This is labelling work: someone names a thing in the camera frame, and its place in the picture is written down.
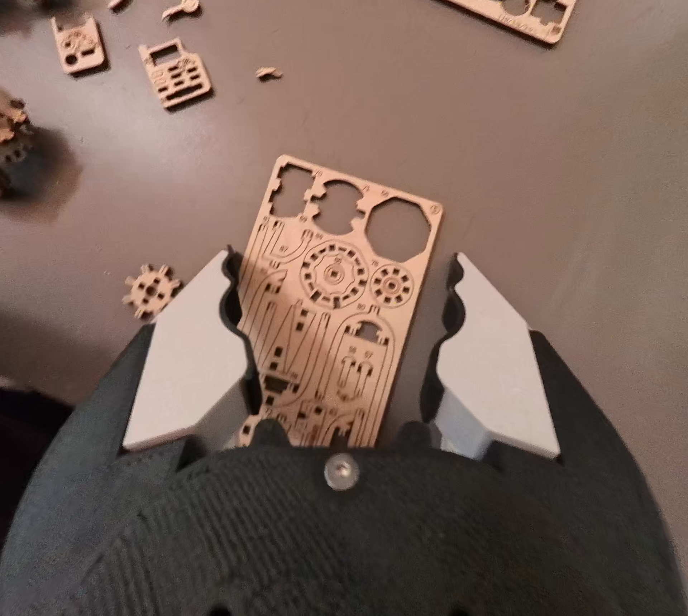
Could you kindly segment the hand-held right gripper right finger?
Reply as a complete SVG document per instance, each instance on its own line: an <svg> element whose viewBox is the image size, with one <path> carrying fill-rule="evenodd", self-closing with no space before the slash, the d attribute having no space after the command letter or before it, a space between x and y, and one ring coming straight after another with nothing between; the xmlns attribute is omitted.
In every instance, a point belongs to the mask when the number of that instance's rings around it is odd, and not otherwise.
<svg viewBox="0 0 688 616"><path fill-rule="evenodd" d="M446 279L443 326L420 391L439 448L478 461L498 443L555 460L561 448L529 325L462 252Z"/></svg>

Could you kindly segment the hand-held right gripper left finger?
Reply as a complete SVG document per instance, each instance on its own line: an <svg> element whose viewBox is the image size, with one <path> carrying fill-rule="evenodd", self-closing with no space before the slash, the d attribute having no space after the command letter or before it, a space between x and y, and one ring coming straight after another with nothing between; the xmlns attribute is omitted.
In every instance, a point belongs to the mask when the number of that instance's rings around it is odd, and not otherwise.
<svg viewBox="0 0 688 616"><path fill-rule="evenodd" d="M241 254L216 254L153 322L123 438L142 452L191 438L205 453L239 446L262 405L259 371L242 317Z"/></svg>

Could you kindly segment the wooden puzzle sheet with octagon cutout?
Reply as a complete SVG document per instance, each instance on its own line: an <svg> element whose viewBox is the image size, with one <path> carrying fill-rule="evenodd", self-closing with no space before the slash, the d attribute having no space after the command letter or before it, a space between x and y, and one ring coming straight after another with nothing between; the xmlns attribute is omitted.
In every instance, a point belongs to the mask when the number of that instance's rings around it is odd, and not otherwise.
<svg viewBox="0 0 688 616"><path fill-rule="evenodd" d="M390 201L416 206L429 226L423 248L401 261L367 237ZM443 214L438 202L277 158L237 283L262 405L235 445L274 419L293 446L376 446Z"/></svg>

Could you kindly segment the grey desk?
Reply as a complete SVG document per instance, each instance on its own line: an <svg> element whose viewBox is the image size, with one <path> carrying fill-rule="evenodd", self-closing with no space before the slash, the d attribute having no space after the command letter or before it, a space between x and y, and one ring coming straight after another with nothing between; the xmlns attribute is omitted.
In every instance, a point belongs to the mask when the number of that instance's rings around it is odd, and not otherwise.
<svg viewBox="0 0 688 616"><path fill-rule="evenodd" d="M687 0L579 0L545 48L436 0L67 0L110 67L74 79L49 13L1 2L1 86L46 130L1 205L1 374L66 401L135 333L142 263L243 249L277 157L439 201L386 432L417 411L463 251L543 331L650 476L687 467ZM165 111L138 46L212 93ZM278 80L255 71L277 67Z"/></svg>

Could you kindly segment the flat wooden gear wheel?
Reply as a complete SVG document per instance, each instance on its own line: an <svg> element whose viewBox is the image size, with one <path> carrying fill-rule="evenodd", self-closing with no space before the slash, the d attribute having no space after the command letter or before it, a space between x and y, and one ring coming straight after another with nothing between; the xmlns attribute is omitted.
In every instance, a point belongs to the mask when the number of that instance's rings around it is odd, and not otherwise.
<svg viewBox="0 0 688 616"><path fill-rule="evenodd" d="M132 308L134 319L152 322L181 292L184 283L167 265L155 268L146 263L137 276L126 278L125 285L128 290L122 303Z"/></svg>

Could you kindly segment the person's dark clothing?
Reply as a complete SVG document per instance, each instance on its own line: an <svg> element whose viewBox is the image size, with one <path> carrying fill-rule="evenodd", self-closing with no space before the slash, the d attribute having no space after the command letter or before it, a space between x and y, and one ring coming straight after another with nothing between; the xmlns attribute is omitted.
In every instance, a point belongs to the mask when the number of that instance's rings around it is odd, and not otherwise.
<svg viewBox="0 0 688 616"><path fill-rule="evenodd" d="M73 407L1 376L1 522L9 523L34 468Z"/></svg>

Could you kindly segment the wooden grid piece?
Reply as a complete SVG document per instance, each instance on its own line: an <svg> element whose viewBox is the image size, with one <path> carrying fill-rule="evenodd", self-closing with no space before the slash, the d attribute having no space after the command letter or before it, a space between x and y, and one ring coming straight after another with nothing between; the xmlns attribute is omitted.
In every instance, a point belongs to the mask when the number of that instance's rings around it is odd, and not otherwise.
<svg viewBox="0 0 688 616"><path fill-rule="evenodd" d="M155 46L140 44L138 53L165 111L174 111L212 93L212 82L201 57L190 52L179 38Z"/></svg>

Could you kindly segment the wooden gear assembly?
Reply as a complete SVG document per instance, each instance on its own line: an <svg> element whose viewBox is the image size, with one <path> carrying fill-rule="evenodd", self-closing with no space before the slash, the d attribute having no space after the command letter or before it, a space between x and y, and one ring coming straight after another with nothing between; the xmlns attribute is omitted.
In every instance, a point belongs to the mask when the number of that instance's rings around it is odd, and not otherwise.
<svg viewBox="0 0 688 616"><path fill-rule="evenodd" d="M25 103L1 88L1 198L12 190L8 168L23 161L34 147Z"/></svg>

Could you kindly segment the small square wooden piece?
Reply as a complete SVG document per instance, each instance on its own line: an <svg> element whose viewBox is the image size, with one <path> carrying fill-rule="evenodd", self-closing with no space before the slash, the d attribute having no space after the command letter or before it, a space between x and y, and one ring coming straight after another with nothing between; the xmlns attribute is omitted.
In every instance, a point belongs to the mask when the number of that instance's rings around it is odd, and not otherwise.
<svg viewBox="0 0 688 616"><path fill-rule="evenodd" d="M102 68L107 52L97 20L90 14L82 22L67 27L53 16L50 26L58 59L64 73L75 76Z"/></svg>

